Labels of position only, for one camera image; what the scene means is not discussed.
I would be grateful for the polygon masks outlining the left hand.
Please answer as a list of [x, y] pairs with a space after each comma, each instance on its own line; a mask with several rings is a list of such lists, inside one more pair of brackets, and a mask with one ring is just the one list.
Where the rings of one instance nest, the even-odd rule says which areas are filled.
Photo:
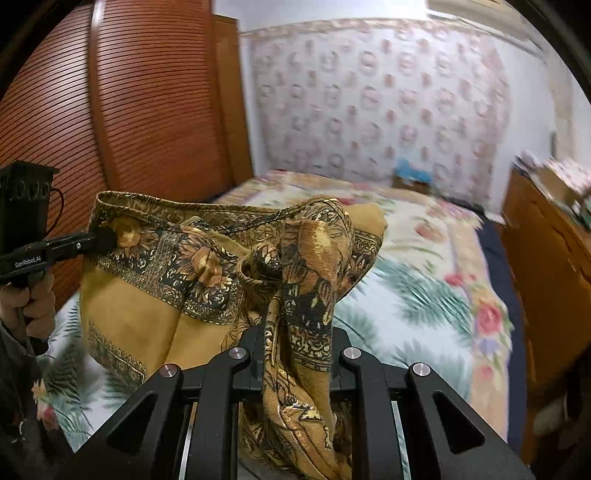
[[46, 273], [31, 288], [1, 288], [1, 322], [19, 342], [46, 340], [55, 328], [54, 276]]

